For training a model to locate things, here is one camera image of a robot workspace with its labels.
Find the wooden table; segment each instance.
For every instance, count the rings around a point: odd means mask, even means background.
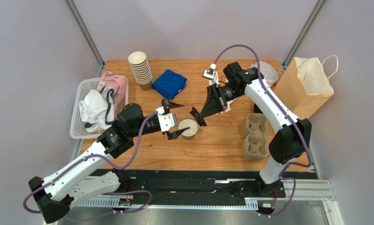
[[[236,60],[219,60],[217,71],[219,79],[225,80],[223,68]],[[281,68],[277,60],[265,60],[271,64],[281,76]],[[207,96],[208,80],[201,78],[202,72],[208,69],[213,60],[149,60],[153,80],[157,79],[166,69],[170,69],[187,78],[186,88],[172,101],[184,104],[182,108],[171,110],[176,113],[178,122],[193,119],[190,115],[194,106],[200,112]],[[242,68],[249,68],[254,60],[238,60]],[[140,89],[133,77],[133,72],[127,60],[108,60],[105,70],[129,79],[129,103],[138,103],[144,115],[148,115],[161,106],[163,97],[156,91],[144,92]],[[245,159],[241,153],[241,145],[245,138],[242,134],[242,122],[253,112],[254,102],[247,96],[238,98],[231,104],[231,112],[213,115],[205,118],[207,127],[199,127],[192,141],[185,141],[179,137],[177,140],[167,140],[166,135],[160,132],[144,135],[134,162],[130,169],[176,169],[176,170],[260,170],[268,158],[261,162]],[[270,126],[267,137],[271,141],[274,131]],[[85,140],[82,152],[94,140]],[[124,165],[131,157],[134,148],[129,149],[113,162]],[[303,154],[296,162],[307,164],[306,155]],[[291,166],[289,170],[305,171],[307,168]]]

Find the white plastic basket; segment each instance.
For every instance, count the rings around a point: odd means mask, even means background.
[[[113,79],[108,76],[105,78],[106,81],[113,81]],[[127,80],[126,85],[126,95],[123,101],[118,104],[118,112],[121,112],[123,107],[128,104],[129,99],[129,80]],[[100,134],[97,133],[89,133],[86,131],[86,128],[84,127],[84,122],[80,118],[80,111],[79,111],[79,102],[83,100],[86,95],[90,92],[90,90],[96,90],[98,87],[98,82],[100,81],[100,78],[91,78],[88,80],[84,80],[79,84],[79,87],[77,87],[77,94],[75,99],[75,105],[73,107],[73,113],[72,113],[72,121],[71,121],[71,127],[69,134],[74,139],[92,139],[97,138],[100,136]]]

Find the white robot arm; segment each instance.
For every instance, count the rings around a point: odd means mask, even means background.
[[[144,117],[138,104],[126,105],[112,126],[78,158],[50,176],[43,179],[34,177],[29,181],[32,192],[23,202],[24,208],[32,213],[41,213],[47,223],[53,223],[87,199],[119,191],[125,182],[130,181],[125,169],[133,161],[136,151],[125,166],[115,166],[111,161],[134,146],[133,137],[139,137],[136,148],[141,135],[157,131],[167,134],[169,140],[177,139],[189,127],[170,133],[169,129],[177,126],[176,115],[170,113],[170,109],[182,106],[163,99],[162,107]],[[105,163],[111,164],[114,170],[101,177],[84,180]],[[26,201],[31,196],[34,197],[40,211],[27,207]]]
[[[203,72],[203,77],[214,79],[217,73],[214,66]],[[268,118],[272,125],[275,137],[269,144],[270,158],[265,167],[259,172],[257,191],[259,194],[267,194],[280,180],[285,168],[297,157],[305,152],[303,142],[295,127],[298,127],[309,145],[312,125],[308,119],[300,120],[295,114],[276,97],[270,87],[261,80],[263,75],[258,74],[257,68],[243,70],[237,63],[231,63],[223,70],[228,83],[220,86],[217,82],[207,87],[207,100],[199,113],[194,107],[190,114],[200,126],[207,126],[204,118],[224,111],[227,102],[240,96],[247,95],[256,104],[256,107]]]

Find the metal floor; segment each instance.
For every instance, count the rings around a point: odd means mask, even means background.
[[[286,202],[278,201],[280,211]],[[87,219],[106,212],[110,208],[75,207],[68,213],[72,219]],[[322,201],[295,201],[283,215],[274,218],[257,216],[256,211],[246,210],[177,210],[144,209],[125,215],[108,215],[83,223],[62,219],[60,225],[328,225]]]

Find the blue cloth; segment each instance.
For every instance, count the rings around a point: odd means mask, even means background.
[[[186,86],[187,78],[167,69],[152,84],[152,88],[157,90],[163,97],[174,99]]]

